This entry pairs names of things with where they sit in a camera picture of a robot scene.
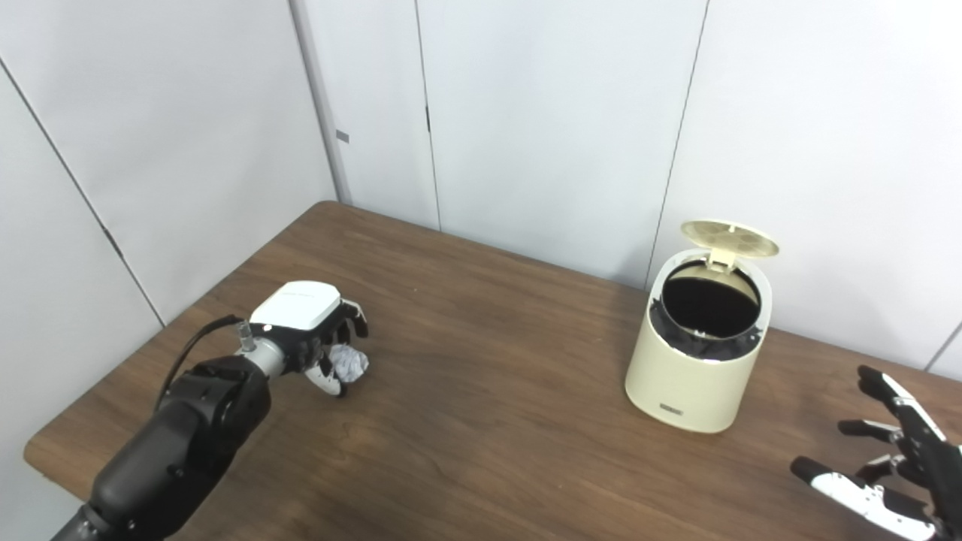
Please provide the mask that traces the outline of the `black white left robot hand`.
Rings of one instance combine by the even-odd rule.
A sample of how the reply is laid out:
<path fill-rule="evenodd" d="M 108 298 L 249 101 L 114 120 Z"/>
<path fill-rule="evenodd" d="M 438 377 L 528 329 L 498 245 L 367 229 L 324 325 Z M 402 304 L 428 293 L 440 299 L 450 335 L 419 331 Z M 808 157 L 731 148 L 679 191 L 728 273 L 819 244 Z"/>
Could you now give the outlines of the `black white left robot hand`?
<path fill-rule="evenodd" d="M 270 381 L 303 374 L 324 393 L 343 397 L 368 368 L 367 356 L 351 346 L 354 337 L 370 335 L 367 316 L 325 282 L 284 284 L 237 331 L 238 354 Z"/>

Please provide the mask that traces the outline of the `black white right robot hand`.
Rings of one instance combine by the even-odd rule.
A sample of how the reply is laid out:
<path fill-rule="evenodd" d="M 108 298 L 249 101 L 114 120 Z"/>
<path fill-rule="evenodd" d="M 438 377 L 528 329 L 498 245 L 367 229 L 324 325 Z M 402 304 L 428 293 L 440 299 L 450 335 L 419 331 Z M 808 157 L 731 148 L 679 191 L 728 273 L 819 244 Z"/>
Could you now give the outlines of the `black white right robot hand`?
<path fill-rule="evenodd" d="M 874 367 L 857 369 L 858 388 L 897 425 L 842 420 L 838 431 L 890 444 L 887 453 L 853 475 L 797 456 L 790 471 L 839 506 L 904 540 L 958 540 L 961 532 L 960 446 L 947 438 L 917 397 Z"/>

